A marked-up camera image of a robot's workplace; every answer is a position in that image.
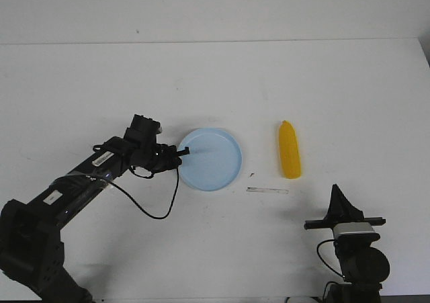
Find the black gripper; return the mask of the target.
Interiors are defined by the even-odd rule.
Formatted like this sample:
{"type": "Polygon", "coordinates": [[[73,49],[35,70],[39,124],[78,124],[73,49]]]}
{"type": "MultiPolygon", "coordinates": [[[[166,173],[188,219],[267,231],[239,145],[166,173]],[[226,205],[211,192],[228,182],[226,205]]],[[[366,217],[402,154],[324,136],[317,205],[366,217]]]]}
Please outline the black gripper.
{"type": "Polygon", "coordinates": [[[157,135],[161,131],[160,128],[143,131],[134,128],[126,129],[124,139],[135,146],[130,155],[131,174],[144,177],[136,172],[137,168],[143,168],[150,172],[147,177],[154,177],[157,173],[177,169],[182,164],[180,157],[190,153],[188,146],[178,150],[174,146],[158,144],[157,135]]]}
{"type": "Polygon", "coordinates": [[[368,223],[371,226],[382,226],[386,223],[386,219],[383,217],[364,218],[363,212],[352,205],[337,184],[333,184],[329,208],[324,220],[306,220],[304,223],[304,229],[333,229],[338,224],[361,222],[368,223]],[[346,222],[336,221],[339,219],[339,216],[346,222]]]}

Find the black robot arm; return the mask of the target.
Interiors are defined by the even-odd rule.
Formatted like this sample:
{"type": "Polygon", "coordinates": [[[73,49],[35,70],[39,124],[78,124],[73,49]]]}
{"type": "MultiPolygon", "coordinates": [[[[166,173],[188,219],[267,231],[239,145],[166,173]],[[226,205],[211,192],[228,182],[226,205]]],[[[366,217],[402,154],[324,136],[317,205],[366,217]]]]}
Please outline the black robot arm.
{"type": "Polygon", "coordinates": [[[93,147],[93,154],[24,204],[8,201],[1,211],[1,270],[43,302],[92,302],[64,267],[60,232],[114,179],[141,167],[151,175],[177,170],[189,149],[157,143],[157,131],[127,129],[93,147]]]}
{"type": "Polygon", "coordinates": [[[306,230],[332,230],[332,239],[320,242],[316,254],[321,258],[320,247],[333,243],[341,270],[336,271],[326,261],[323,264],[338,275],[341,283],[328,281],[320,302],[381,302],[382,282],[390,274],[388,258],[372,243],[380,240],[375,226],[386,223],[383,217],[365,217],[343,194],[338,185],[331,190],[329,208],[321,220],[307,220],[306,230]]]}

